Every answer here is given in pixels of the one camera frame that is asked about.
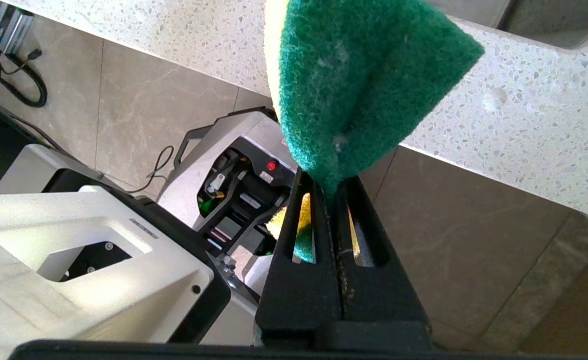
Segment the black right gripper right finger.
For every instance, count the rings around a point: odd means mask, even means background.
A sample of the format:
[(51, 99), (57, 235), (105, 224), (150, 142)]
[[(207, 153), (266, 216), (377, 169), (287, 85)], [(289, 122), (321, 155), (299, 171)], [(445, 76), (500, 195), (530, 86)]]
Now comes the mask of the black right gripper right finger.
[(431, 325), (360, 178), (347, 178), (332, 214), (340, 319), (333, 347), (430, 347)]

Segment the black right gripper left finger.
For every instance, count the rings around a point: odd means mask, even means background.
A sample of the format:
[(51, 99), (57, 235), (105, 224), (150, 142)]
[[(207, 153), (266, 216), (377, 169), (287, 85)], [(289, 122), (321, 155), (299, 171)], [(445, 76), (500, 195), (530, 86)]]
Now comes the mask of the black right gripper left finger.
[[(296, 263), (303, 196), (310, 194), (316, 260)], [(256, 342), (266, 347), (312, 347), (317, 331), (341, 318), (331, 221), (321, 187), (298, 170), (255, 316)]]

